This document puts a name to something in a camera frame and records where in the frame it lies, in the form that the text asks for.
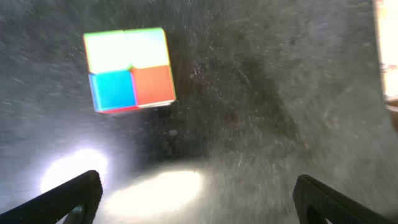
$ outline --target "cube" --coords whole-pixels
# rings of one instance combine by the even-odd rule
[[[117,113],[175,101],[161,28],[84,34],[94,109]]]

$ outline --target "cube face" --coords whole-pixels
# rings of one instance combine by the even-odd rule
[[[127,30],[125,33],[132,67],[147,68],[170,64],[163,29]]]
[[[90,85],[96,111],[137,105],[131,74],[127,70],[90,74]]]
[[[126,36],[123,30],[84,35],[88,67],[91,73],[129,68]]]
[[[173,80],[169,65],[132,69],[140,107],[166,104],[175,100]]]
[[[84,35],[95,111],[118,113],[175,101],[161,28]]]

